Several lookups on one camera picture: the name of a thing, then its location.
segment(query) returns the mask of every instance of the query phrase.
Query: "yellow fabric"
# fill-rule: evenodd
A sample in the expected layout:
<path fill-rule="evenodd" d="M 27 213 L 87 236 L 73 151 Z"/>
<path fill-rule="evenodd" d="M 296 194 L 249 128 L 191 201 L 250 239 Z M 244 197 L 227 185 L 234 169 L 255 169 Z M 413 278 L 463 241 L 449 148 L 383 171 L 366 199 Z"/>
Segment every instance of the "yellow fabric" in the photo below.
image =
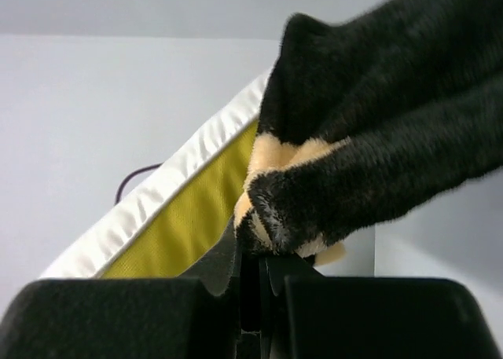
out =
<path fill-rule="evenodd" d="M 210 249 L 242 193 L 256 122 L 154 218 L 103 278 L 176 277 Z"/>

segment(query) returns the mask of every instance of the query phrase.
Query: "fuzzy fabric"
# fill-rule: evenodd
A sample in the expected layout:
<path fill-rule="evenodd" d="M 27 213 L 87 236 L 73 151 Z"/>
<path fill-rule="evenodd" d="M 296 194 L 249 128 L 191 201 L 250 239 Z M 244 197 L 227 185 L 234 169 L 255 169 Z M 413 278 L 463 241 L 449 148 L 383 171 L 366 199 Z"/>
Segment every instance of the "fuzzy fabric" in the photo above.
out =
<path fill-rule="evenodd" d="M 245 252 L 337 259 L 503 164 L 503 0 L 390 0 L 351 22 L 292 16 L 234 221 Z"/>

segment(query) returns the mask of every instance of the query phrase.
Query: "thin dark wire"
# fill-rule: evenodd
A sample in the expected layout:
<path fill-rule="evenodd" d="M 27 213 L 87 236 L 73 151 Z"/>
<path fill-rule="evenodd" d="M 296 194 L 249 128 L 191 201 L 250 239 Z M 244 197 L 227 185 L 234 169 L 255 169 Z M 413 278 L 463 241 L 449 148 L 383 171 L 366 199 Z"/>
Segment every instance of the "thin dark wire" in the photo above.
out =
<path fill-rule="evenodd" d="M 136 177 L 139 174 L 142 174 L 142 173 L 145 173 L 145 172 L 149 172 L 151 170 L 155 170 L 158 167 L 160 167 L 161 165 L 163 165 L 163 163 L 149 165 L 148 167 L 143 167 L 143 168 L 137 169 L 134 172 L 130 173 L 126 178 L 124 178 L 123 181 L 120 183 L 119 188 L 117 189 L 116 203 L 115 204 L 117 204 L 118 202 L 120 202 L 120 200 L 123 198 L 124 188 L 126 187 L 127 183 L 129 181 L 131 181 L 131 178 Z"/>

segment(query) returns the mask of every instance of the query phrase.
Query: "white fabric trim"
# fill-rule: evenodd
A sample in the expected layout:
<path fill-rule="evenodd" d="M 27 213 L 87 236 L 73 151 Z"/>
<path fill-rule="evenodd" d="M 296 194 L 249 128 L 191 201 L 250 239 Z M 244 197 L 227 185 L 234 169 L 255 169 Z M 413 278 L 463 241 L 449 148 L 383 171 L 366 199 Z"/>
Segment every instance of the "white fabric trim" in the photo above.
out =
<path fill-rule="evenodd" d="M 270 70 L 239 92 L 40 277 L 91 278 L 102 274 L 176 193 L 258 117 L 269 75 Z"/>

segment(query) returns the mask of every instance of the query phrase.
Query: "black cord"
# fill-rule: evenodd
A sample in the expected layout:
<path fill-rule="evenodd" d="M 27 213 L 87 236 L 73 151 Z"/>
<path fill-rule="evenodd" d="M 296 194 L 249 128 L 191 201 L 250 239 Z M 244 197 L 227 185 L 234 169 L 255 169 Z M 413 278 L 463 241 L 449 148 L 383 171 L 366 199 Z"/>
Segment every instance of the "black cord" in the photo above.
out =
<path fill-rule="evenodd" d="M 119 188 L 117 189 L 117 193 L 116 193 L 116 203 L 117 204 L 118 202 L 120 202 L 120 200 L 123 198 L 123 191 L 124 191 L 124 188 L 126 187 L 127 183 L 129 181 L 131 181 L 131 178 L 133 177 L 136 177 L 138 176 L 139 174 L 142 174 L 142 173 L 145 173 L 145 172 L 148 172 L 150 170 L 155 170 L 157 169 L 158 167 L 160 167 L 161 165 L 163 165 L 163 163 L 159 163 L 159 164 L 154 164 L 154 165 L 149 165 L 148 167 L 143 167 L 143 168 L 140 168 L 140 169 L 137 169 L 135 170 L 134 172 L 130 173 L 126 178 L 123 179 L 123 181 L 120 183 L 120 186 Z"/>

